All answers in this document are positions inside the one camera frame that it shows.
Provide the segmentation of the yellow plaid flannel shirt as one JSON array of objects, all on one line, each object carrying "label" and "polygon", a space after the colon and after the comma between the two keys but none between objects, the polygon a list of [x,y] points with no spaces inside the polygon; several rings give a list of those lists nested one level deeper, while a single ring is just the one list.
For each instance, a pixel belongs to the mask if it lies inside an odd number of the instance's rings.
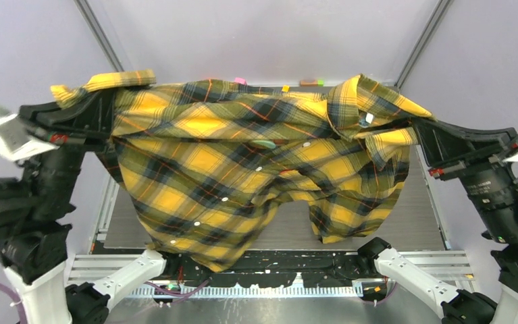
[{"label": "yellow plaid flannel shirt", "polygon": [[412,119],[434,118],[364,75],[321,94],[212,79],[156,84],[144,70],[51,92],[67,107],[110,88],[114,123],[101,162],[130,195],[153,250],[214,272],[232,266],[284,203],[308,204],[324,244],[374,233],[405,185],[418,143]]}]

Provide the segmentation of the round white brooch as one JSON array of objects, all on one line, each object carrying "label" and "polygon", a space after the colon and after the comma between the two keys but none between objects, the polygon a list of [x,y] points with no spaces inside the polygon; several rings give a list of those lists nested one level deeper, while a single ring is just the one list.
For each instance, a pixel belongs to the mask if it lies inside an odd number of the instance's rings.
[{"label": "round white brooch", "polygon": [[272,150],[277,147],[277,144],[271,140],[252,140],[249,142],[249,144],[258,149]]}]

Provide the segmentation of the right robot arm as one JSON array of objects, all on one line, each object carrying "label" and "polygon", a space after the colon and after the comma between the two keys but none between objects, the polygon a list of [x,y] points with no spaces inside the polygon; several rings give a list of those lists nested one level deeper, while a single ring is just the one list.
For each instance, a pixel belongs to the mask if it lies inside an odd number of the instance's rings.
[{"label": "right robot arm", "polygon": [[480,216],[483,237],[502,248],[491,250],[490,283],[475,270],[480,288],[470,292],[445,283],[412,263],[381,238],[358,249],[358,268],[367,277],[382,275],[434,311],[442,323],[518,323],[518,131],[474,130],[418,119],[418,136],[430,175],[458,180]]}]

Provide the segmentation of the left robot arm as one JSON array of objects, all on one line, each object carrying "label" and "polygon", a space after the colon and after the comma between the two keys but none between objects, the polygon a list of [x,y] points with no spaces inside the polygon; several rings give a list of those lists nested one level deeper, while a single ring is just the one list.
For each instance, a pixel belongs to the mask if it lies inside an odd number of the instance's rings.
[{"label": "left robot arm", "polygon": [[116,93],[96,90],[67,107],[0,107],[0,156],[23,170],[21,178],[0,178],[0,264],[20,299],[22,323],[104,323],[145,282],[178,274],[176,257],[146,250],[107,277],[65,284],[72,227],[59,221],[74,210],[85,154],[107,147]]}]

